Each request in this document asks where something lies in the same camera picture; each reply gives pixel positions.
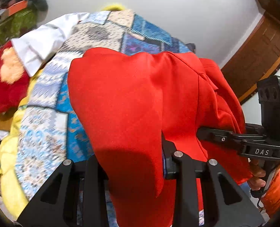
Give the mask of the orange sleeve forearm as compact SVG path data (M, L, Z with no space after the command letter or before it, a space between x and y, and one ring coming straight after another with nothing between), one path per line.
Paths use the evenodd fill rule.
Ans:
M261 198L265 212L272 219L280 209L280 166L277 168L270 187L264 197Z

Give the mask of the right hand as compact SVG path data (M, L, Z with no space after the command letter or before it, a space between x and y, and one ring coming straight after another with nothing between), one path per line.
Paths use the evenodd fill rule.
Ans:
M247 183L251 190L258 191L266 184L266 182L262 179L265 177L266 172L259 166L259 161L256 159L250 159L249 166L252 176Z

